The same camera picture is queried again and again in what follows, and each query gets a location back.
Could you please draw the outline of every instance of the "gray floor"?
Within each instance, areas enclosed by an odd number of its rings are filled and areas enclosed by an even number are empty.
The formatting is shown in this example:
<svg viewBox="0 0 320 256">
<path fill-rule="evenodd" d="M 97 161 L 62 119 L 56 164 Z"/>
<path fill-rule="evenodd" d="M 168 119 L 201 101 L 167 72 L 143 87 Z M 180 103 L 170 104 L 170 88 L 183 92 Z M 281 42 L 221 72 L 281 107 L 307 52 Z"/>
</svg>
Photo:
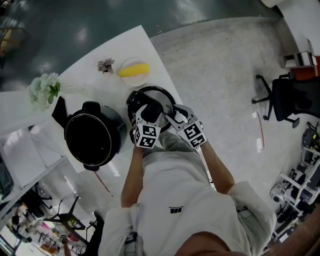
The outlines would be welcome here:
<svg viewBox="0 0 320 256">
<path fill-rule="evenodd" d="M 261 120 L 265 149 L 258 153 L 260 124 L 252 113 L 258 111 L 262 117 L 268 106 L 251 104 L 252 98 L 267 94 L 255 75 L 271 82 L 286 72 L 279 65 L 282 46 L 272 25 L 253 20 L 233 20 L 231 25 L 209 21 L 158 35 L 151 41 L 182 101 L 203 122 L 208 140 L 235 180 L 249 181 L 274 209 L 277 205 L 270 200 L 269 191 L 280 172 L 289 172 L 299 162 L 306 121 L 315 123 L 316 119 L 300 115 L 300 125 L 292 129 L 286 121 L 277 122 L 272 113 L 270 121 Z M 132 153 L 126 154 L 128 161 L 112 160 L 121 175 L 130 164 Z M 114 187 L 103 172 L 98 174 L 113 197 L 92 172 L 76 174 L 68 161 L 42 182 L 56 196 L 56 202 L 67 197 L 70 207 L 74 195 L 66 187 L 66 176 L 81 196 L 79 207 L 88 215 L 95 209 L 106 213 L 119 205 L 122 188 Z"/>
<path fill-rule="evenodd" d="M 138 25 L 149 37 L 193 23 L 236 17 L 280 15 L 260 0 L 15 0 L 1 27 L 14 32 L 20 46 L 7 48 L 0 69 L 0 91 L 25 88 L 33 78 L 61 74 L 107 40 Z"/>
</svg>

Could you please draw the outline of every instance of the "person in black pants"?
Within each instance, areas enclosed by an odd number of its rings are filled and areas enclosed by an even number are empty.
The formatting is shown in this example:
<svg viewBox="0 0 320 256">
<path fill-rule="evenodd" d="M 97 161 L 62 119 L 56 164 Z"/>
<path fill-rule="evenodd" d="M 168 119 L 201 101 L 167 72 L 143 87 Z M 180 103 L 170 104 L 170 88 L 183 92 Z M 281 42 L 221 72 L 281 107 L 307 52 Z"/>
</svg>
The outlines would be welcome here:
<svg viewBox="0 0 320 256">
<path fill-rule="evenodd" d="M 95 231 L 82 256 L 98 256 L 98 249 L 101 242 L 105 221 L 99 212 L 95 211 L 93 214 L 96 217 L 96 223 L 93 225 L 93 227 L 95 227 Z M 66 236 L 62 238 L 62 244 L 64 247 L 64 256 L 71 256 L 70 249 L 68 247 L 68 239 Z"/>
</svg>

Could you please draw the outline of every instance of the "dark green floor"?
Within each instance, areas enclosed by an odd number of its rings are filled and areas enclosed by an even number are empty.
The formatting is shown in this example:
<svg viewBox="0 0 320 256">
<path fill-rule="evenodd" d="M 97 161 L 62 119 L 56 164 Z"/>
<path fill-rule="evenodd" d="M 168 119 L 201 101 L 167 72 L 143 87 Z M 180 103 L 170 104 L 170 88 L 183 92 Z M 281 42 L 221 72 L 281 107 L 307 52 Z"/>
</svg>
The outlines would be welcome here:
<svg viewBox="0 0 320 256">
<path fill-rule="evenodd" d="M 202 21 L 259 16 L 279 17 L 260 0 L 15 0 L 1 27 L 24 27 L 27 36 L 20 47 L 8 47 L 0 91 L 17 90 L 42 73 L 61 74 L 138 25 L 153 37 Z"/>
</svg>

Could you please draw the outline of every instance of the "qr code-like tag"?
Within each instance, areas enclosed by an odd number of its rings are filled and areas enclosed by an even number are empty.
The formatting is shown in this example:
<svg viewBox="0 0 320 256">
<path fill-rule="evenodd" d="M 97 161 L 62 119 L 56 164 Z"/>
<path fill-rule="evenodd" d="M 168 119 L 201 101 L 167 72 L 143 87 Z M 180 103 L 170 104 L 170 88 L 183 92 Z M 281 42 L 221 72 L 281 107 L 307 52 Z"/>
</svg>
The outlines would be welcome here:
<svg viewBox="0 0 320 256">
<path fill-rule="evenodd" d="M 160 135 L 161 128 L 138 123 L 135 130 L 135 144 L 140 148 L 152 149 Z"/>
<path fill-rule="evenodd" d="M 178 131 L 177 134 L 193 149 L 207 141 L 199 120 L 184 127 L 184 129 Z"/>
</svg>

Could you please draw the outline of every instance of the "white flower bouquet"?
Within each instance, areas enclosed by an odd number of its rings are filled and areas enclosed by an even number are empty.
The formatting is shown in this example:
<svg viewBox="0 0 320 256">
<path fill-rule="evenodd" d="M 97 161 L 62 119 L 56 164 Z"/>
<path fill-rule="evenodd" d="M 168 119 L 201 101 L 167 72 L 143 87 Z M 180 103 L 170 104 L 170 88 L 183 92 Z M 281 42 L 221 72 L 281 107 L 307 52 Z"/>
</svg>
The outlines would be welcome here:
<svg viewBox="0 0 320 256">
<path fill-rule="evenodd" d="M 42 111 L 48 109 L 54 102 L 54 97 L 58 97 L 60 85 L 57 73 L 36 77 L 27 87 L 31 103 L 36 109 Z"/>
</svg>

